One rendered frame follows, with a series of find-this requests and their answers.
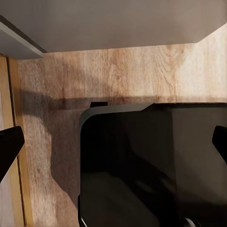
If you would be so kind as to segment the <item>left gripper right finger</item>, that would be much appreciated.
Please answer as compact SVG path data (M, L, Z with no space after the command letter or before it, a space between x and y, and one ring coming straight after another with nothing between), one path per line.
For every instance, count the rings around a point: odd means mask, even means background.
M212 143L227 164L227 127L216 126Z

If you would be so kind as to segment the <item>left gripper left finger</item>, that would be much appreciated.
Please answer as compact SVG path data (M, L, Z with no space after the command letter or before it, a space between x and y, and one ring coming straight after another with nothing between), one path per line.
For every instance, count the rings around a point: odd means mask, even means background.
M20 126L0 131L0 183L25 144Z

